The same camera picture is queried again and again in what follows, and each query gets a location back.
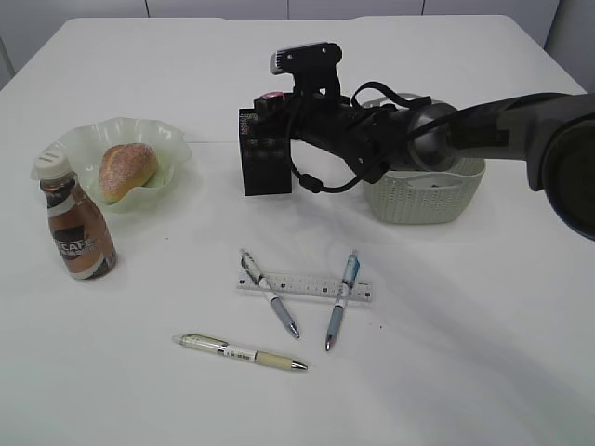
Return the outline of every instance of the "white basket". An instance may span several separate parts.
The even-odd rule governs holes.
[[[381,221],[398,224],[446,223],[467,207],[482,181],[485,161],[462,159],[446,172],[387,172],[364,183],[365,198]]]

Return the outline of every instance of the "bread roll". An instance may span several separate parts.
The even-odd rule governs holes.
[[[113,146],[103,155],[99,184],[108,202],[121,200],[129,190],[142,186],[157,171],[157,156],[148,144]]]

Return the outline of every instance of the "bottle cap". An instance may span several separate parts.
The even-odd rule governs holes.
[[[61,151],[44,151],[35,158],[35,171],[41,180],[58,179],[72,172],[71,164]]]

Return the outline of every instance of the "ballpoint pen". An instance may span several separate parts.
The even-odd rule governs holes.
[[[341,321],[343,320],[343,311],[350,298],[351,290],[355,284],[355,278],[357,277],[359,269],[360,261],[357,259],[357,251],[354,250],[347,259],[341,288],[339,289],[335,307],[333,308],[333,314],[331,314],[331,320],[328,323],[328,329],[326,330],[326,340],[324,343],[326,351],[330,350],[337,341],[338,330],[341,327]]]
[[[286,356],[275,355],[261,350],[232,346],[228,342],[214,337],[202,336],[201,334],[182,334],[172,336],[171,340],[183,347],[195,348],[209,353],[218,353],[221,356],[226,356],[235,360],[254,362],[258,365],[266,365],[283,370],[308,370],[308,366],[303,362],[287,358]]]
[[[242,268],[245,269],[245,271],[248,273],[250,279],[252,279],[252,282],[254,282],[254,284],[258,285],[261,288],[269,290],[264,291],[263,293],[265,297],[269,300],[272,310],[275,312],[275,314],[279,318],[279,321],[281,321],[281,323],[284,325],[287,331],[296,339],[299,339],[299,331],[298,327],[296,326],[296,322],[287,311],[287,308],[285,308],[285,305],[283,305],[281,297],[279,297],[277,294],[273,292],[273,290],[271,289],[271,285],[269,284],[269,281],[264,276],[264,274],[262,274],[262,271],[258,267],[257,263],[254,261],[254,258],[252,258],[252,256],[244,249],[241,249],[240,253],[242,253]]]

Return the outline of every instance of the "ruler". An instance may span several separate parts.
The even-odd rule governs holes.
[[[290,295],[315,295],[337,298],[341,279],[336,277],[316,276],[313,274],[286,274],[281,272],[263,273],[274,292]],[[245,270],[240,271],[237,288],[248,291],[268,291],[252,282]],[[353,285],[350,300],[359,302],[372,301],[372,283],[357,281]]]

